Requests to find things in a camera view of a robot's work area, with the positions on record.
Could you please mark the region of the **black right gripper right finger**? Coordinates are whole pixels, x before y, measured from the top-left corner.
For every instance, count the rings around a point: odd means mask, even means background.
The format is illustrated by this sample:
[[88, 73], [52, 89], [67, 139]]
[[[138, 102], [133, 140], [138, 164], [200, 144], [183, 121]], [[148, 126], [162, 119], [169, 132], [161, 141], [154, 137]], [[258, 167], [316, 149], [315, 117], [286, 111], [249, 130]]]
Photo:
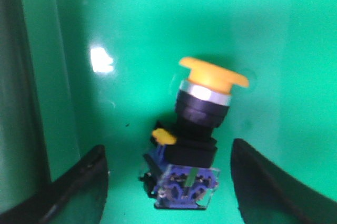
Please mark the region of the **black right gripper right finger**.
[[336, 223], [336, 201], [279, 168], [243, 139], [234, 139], [231, 176], [244, 223]]

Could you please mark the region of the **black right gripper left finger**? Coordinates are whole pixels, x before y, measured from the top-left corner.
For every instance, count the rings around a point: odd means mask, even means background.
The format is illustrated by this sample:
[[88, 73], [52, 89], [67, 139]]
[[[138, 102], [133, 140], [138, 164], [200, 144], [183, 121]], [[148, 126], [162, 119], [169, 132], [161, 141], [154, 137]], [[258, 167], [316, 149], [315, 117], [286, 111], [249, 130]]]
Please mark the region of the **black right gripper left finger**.
[[100, 223], [107, 192], [105, 147], [96, 145], [46, 188], [1, 214], [1, 223]]

